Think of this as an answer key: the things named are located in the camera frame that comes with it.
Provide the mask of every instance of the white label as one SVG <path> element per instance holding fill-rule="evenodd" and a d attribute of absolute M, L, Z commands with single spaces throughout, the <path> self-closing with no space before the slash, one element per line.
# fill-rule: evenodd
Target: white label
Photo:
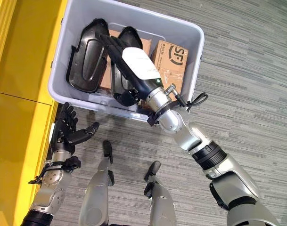
<path fill-rule="evenodd" d="M 159 71 L 149 59 L 148 55 L 140 48 L 125 48 L 123 50 L 123 60 L 135 75 L 142 80 L 160 78 Z"/>

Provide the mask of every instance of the black plastic cover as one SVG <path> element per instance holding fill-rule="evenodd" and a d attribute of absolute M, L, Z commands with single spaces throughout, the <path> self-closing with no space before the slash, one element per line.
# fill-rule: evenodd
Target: black plastic cover
<path fill-rule="evenodd" d="M 135 28 L 133 27 L 125 27 L 123 31 L 120 33 L 118 38 L 123 41 L 126 46 L 128 47 L 137 47 L 142 49 L 142 41 L 136 31 Z M 129 80 L 125 78 L 125 76 L 122 76 L 121 72 L 117 69 L 115 64 L 111 62 L 111 72 L 112 72 L 112 94 L 114 98 L 118 101 L 121 99 L 121 96 L 124 92 L 125 94 L 123 95 L 124 97 L 128 97 L 129 93 L 128 91 L 133 88 L 133 85 L 130 83 Z M 119 101 L 120 104 L 124 106 L 131 106 L 136 103 L 136 98 L 132 98 L 130 96 L 128 99 L 132 99 L 131 101 Z"/>
<path fill-rule="evenodd" d="M 78 47 L 72 53 L 66 80 L 73 87 L 87 93 L 96 92 L 107 66 L 107 50 L 95 33 L 109 35 L 104 19 L 94 19 L 84 28 Z"/>

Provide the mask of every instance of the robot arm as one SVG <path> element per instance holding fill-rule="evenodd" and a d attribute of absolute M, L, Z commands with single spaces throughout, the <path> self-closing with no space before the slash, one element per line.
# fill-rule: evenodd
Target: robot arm
<path fill-rule="evenodd" d="M 29 184 L 40 184 L 34 201 L 22 226 L 49 226 L 64 201 L 71 181 L 71 173 L 81 167 L 81 161 L 72 156 L 75 145 L 90 139 L 99 127 L 95 122 L 87 129 L 76 131 L 78 119 L 73 107 L 66 102 L 56 121 L 51 138 L 52 159 L 45 162 L 39 176 Z"/>
<path fill-rule="evenodd" d="M 190 154 L 212 181 L 210 190 L 219 206 L 228 212 L 227 226 L 278 226 L 277 220 L 259 200 L 253 179 L 229 155 L 189 120 L 185 102 L 172 84 L 163 89 L 160 74 L 143 50 L 127 47 L 115 37 L 100 35 L 111 60 L 134 86 L 125 99 L 141 98 L 152 108 L 150 125 L 160 124 L 176 143 Z M 172 101 L 173 92 L 177 101 Z"/>

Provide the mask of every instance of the robot leg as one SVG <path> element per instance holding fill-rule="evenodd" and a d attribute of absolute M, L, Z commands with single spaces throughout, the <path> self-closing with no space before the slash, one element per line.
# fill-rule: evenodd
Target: robot leg
<path fill-rule="evenodd" d="M 82 202 L 79 226 L 108 225 L 108 186 L 114 185 L 114 175 L 110 170 L 113 163 L 112 147 L 109 141 L 103 142 L 104 159 L 98 171 L 89 182 Z"/>
<path fill-rule="evenodd" d="M 144 180 L 147 182 L 144 195 L 152 198 L 149 225 L 176 226 L 176 215 L 172 197 L 156 177 L 160 165 L 159 161 L 153 162 L 144 177 Z"/>

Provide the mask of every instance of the gray carpet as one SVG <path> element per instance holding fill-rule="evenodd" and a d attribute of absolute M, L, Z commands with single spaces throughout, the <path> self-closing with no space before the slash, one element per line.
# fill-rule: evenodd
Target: gray carpet
<path fill-rule="evenodd" d="M 191 111 L 208 134 L 247 170 L 261 200 L 287 226 L 287 0 L 127 0 L 182 18 L 205 33 L 195 96 L 209 99 Z M 176 205 L 179 226 L 224 226 L 201 169 L 160 128 L 77 109 L 78 127 L 100 122 L 98 133 L 76 148 L 82 168 L 73 173 L 54 226 L 75 226 L 84 189 L 112 142 L 115 186 L 109 188 L 110 223 L 147 226 L 150 202 L 143 176 L 154 160 Z"/>

